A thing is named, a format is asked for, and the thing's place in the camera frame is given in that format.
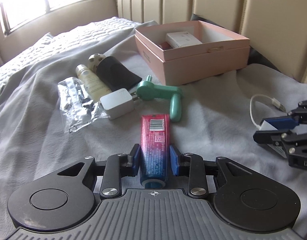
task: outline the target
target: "gray blanket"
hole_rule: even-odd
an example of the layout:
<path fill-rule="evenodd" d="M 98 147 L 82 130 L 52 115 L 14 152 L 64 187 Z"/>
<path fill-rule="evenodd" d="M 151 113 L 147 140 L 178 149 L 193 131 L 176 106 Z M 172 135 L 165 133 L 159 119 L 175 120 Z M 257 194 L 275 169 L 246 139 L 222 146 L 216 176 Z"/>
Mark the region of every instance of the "gray blanket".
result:
<path fill-rule="evenodd" d="M 14 230 L 7 213 L 7 200 L 14 190 L 84 156 L 105 160 L 112 154 L 128 153 L 134 143 L 140 142 L 141 115 L 168 113 L 167 100 L 138 100 L 135 110 L 123 117 L 99 119 L 76 133 L 63 132 L 57 83 L 75 76 L 76 66 L 86 64 L 91 54 L 115 56 L 142 78 L 153 75 L 137 52 L 133 34 L 133 29 L 121 31 L 99 43 L 28 66 L 10 78 L 0 96 L 0 239 Z M 154 75 L 153 82 L 159 83 Z M 180 122 L 171 124 L 172 142 L 181 152 L 197 153 L 205 160 L 227 156 L 293 189 L 301 200 L 294 229 L 306 237 L 307 171 L 289 167 L 286 159 L 253 141 L 255 127 L 249 117 L 249 99 L 263 93 L 290 110 L 307 99 L 307 85 L 253 64 L 181 88 L 185 94 L 183 116 Z M 257 122 L 277 114 L 261 103 L 256 106 Z M 175 187 L 185 181 L 174 181 Z M 210 191 L 214 191 L 209 182 Z M 124 178 L 122 185 L 139 187 L 139 178 Z"/>

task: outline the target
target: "crosshair marking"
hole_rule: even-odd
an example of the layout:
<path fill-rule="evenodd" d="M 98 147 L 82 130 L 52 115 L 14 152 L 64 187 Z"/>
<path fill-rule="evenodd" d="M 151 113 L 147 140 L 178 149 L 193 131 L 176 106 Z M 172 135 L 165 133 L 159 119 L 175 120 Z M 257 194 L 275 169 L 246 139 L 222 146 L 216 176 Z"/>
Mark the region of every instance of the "crosshair marking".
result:
<path fill-rule="evenodd" d="M 161 194 L 161 193 L 158 193 L 157 191 L 153 191 L 153 192 L 150 192 L 149 194 L 153 196 L 157 196 L 158 194 Z"/>

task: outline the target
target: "barcode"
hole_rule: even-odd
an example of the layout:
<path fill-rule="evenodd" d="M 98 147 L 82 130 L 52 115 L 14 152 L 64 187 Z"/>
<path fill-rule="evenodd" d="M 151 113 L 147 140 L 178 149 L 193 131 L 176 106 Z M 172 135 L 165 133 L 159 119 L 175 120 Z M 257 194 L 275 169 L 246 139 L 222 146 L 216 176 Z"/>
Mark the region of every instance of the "barcode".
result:
<path fill-rule="evenodd" d="M 165 120 L 156 120 L 156 119 L 151 119 L 150 120 L 150 126 L 149 126 L 149 131 L 164 131 L 165 130 Z"/>

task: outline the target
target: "black cushion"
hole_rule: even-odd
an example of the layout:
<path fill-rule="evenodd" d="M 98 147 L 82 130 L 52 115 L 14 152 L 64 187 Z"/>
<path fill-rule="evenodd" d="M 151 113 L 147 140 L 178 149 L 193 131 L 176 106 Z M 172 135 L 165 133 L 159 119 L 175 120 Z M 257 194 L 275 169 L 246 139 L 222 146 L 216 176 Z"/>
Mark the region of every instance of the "black cushion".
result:
<path fill-rule="evenodd" d="M 203 22 L 207 22 L 219 27 L 222 27 L 220 25 L 218 25 L 217 23 L 212 22 L 211 20 L 199 17 L 196 14 L 192 14 L 191 16 L 191 21 L 203 21 Z M 265 65 L 267 67 L 270 67 L 272 69 L 275 69 L 277 71 L 279 71 L 276 66 L 274 64 L 272 64 L 268 59 L 266 59 L 262 54 L 260 54 L 258 51 L 256 51 L 253 47 L 250 47 L 250 51 L 249 51 L 249 57 L 248 57 L 248 65 L 252 64 L 252 63 L 257 63 L 257 64 L 262 64 Z"/>

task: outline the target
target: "blue gripper pad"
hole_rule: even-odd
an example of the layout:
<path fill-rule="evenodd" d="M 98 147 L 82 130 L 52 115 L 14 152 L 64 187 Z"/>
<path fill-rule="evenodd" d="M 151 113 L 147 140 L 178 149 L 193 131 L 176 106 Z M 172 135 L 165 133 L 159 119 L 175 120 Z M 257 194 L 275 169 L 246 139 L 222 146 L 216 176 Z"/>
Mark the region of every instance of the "blue gripper pad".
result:
<path fill-rule="evenodd" d="M 140 165 L 140 153 L 141 153 L 141 149 L 139 145 L 132 159 L 132 171 L 133 171 L 134 176 L 137 176 L 138 174 L 139 165 Z"/>
<path fill-rule="evenodd" d="M 266 122 L 270 123 L 277 130 L 289 129 L 292 130 L 299 125 L 295 119 L 291 116 L 274 117 L 264 119 Z"/>
<path fill-rule="evenodd" d="M 178 157 L 175 152 L 175 149 L 170 145 L 170 164 L 172 166 L 172 173 L 175 176 L 179 175 L 179 163 L 178 163 Z"/>

